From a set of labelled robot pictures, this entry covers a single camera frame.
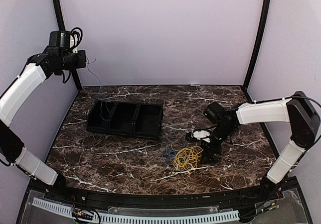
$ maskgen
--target yellow cable bundle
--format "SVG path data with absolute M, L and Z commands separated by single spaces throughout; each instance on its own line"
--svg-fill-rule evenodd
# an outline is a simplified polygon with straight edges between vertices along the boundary
M 194 171 L 201 160 L 202 152 L 203 149 L 199 146 L 181 149 L 174 158 L 174 168 L 180 171 Z

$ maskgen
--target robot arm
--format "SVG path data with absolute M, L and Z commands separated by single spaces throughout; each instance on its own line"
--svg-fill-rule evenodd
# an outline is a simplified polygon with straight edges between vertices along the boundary
M 238 104 L 230 109 L 224 109 L 214 102 L 207 107 L 204 115 L 217 124 L 217 127 L 202 139 L 203 161 L 216 160 L 216 155 L 221 153 L 221 143 L 239 125 L 262 122 L 291 124 L 292 136 L 289 143 L 263 178 L 263 182 L 270 182 L 270 186 L 277 185 L 316 143 L 315 138 L 320 126 L 319 115 L 301 91 L 291 97 Z
M 9 127 L 27 98 L 53 73 L 64 75 L 63 70 L 86 66 L 85 51 L 77 50 L 82 39 L 80 32 L 81 35 L 74 30 L 52 32 L 44 52 L 28 59 L 22 73 L 0 97 L 0 153 L 9 163 L 48 185 L 55 184 L 58 173 L 28 151 Z

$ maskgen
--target white wall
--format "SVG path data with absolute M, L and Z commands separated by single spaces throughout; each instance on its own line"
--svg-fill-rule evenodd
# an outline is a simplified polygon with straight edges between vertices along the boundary
M 61 0 L 103 85 L 242 84 L 263 0 Z M 86 69 L 83 85 L 98 85 Z
M 57 24 L 52 0 L 1 0 L 0 95 L 20 73 L 27 58 L 44 50 L 54 30 Z M 77 93 L 73 81 L 66 85 L 61 81 L 53 76 L 36 89 L 11 127 L 42 160 Z M 29 178 L 16 167 L 1 164 L 0 175 L 0 223 L 16 223 Z
M 303 90 L 321 102 L 321 0 L 271 0 L 266 29 L 250 83 L 253 99 L 269 99 Z M 288 124 L 268 124 L 281 151 L 288 142 Z M 321 220 L 319 204 L 321 143 L 295 168 L 314 223 Z

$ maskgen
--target marble surface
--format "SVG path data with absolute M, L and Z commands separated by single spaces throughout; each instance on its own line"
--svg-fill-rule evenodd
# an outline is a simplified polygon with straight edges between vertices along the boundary
M 259 124 L 241 126 L 223 143 L 218 163 L 193 173 L 173 172 L 162 151 L 193 146 L 186 132 L 211 123 L 203 111 L 213 101 L 224 107 L 245 102 L 238 86 L 122 86 L 82 89 L 49 153 L 47 164 L 66 176 L 68 186 L 126 194 L 195 194 L 258 185 L 275 161 Z M 108 136 L 86 131 L 95 99 L 164 105 L 160 140 Z

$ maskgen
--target black compartment tray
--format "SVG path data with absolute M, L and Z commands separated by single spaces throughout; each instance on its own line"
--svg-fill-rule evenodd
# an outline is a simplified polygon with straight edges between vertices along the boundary
M 163 115 L 162 105 L 98 100 L 88 115 L 87 131 L 157 140 Z

